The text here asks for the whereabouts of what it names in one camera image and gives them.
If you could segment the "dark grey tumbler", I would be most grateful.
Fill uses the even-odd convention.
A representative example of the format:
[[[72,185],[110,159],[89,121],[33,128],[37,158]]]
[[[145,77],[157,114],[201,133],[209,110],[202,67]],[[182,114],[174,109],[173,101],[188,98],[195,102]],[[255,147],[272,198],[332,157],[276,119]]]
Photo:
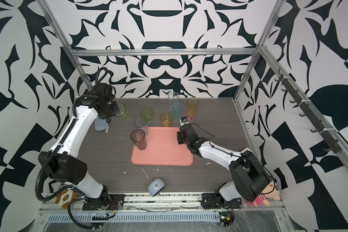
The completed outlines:
[[[145,150],[147,147],[146,134],[142,129],[136,129],[130,134],[130,139],[139,150]]]

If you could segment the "pink plastic tray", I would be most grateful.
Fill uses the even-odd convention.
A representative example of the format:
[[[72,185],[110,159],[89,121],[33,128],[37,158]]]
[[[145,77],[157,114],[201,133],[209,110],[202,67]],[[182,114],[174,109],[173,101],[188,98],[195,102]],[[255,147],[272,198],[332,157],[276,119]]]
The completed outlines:
[[[147,147],[133,147],[131,163],[136,165],[190,166],[193,155],[185,144],[178,144],[176,127],[149,127]]]

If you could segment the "tall green glass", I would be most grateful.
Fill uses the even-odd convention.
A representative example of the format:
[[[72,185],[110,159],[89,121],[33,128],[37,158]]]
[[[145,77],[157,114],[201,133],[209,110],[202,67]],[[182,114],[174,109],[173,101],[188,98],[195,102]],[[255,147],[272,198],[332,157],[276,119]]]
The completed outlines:
[[[116,118],[119,118],[123,121],[128,121],[130,119],[130,114],[127,110],[127,107],[121,102],[118,102],[118,106],[119,112],[116,114]]]

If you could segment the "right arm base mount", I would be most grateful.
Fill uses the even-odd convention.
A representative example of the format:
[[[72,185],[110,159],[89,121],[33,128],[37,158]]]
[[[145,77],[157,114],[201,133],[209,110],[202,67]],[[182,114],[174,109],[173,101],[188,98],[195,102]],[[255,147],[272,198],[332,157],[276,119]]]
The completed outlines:
[[[240,209],[242,205],[241,198],[233,199],[232,201],[224,200],[220,194],[203,193],[201,195],[201,206],[204,209],[226,208],[226,209]]]

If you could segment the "blue tall tumbler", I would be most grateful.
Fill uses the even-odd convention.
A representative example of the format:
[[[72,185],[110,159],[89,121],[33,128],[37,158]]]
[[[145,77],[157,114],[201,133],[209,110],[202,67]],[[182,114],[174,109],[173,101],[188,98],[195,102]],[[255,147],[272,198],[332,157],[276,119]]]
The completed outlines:
[[[145,133],[145,136],[148,136],[148,120],[145,117],[137,117],[133,124],[136,128],[141,129]]]

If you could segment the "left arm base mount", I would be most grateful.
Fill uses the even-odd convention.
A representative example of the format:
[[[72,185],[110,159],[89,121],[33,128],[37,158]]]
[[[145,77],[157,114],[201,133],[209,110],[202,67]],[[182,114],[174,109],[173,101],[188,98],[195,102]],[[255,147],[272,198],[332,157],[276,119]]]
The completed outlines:
[[[117,210],[124,205],[125,194],[109,194],[105,200],[86,198],[83,204],[84,211],[101,210]]]

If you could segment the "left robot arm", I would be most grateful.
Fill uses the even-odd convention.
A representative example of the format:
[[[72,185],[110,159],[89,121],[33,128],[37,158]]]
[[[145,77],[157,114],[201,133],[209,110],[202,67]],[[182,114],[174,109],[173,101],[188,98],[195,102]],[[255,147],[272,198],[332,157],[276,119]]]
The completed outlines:
[[[119,113],[114,94],[82,95],[74,100],[73,116],[61,138],[48,152],[41,152],[41,164],[35,183],[35,195],[41,202],[55,198],[66,189],[77,189],[85,198],[106,203],[109,199],[107,187],[97,182],[89,173],[88,166],[79,160],[78,153],[90,126],[96,118],[110,121]],[[42,195],[46,178],[54,179],[65,186],[49,197]]]

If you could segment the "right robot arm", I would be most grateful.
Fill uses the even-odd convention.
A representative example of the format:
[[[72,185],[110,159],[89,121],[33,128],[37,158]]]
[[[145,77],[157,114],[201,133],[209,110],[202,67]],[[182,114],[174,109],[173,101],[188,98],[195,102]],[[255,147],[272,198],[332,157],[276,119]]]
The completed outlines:
[[[276,183],[270,172],[258,161],[255,154],[245,148],[231,151],[214,144],[211,139],[200,137],[192,124],[182,123],[177,132],[178,143],[185,144],[196,156],[211,160],[230,171],[232,182],[223,184],[216,194],[226,203],[237,198],[253,202],[275,190]]]

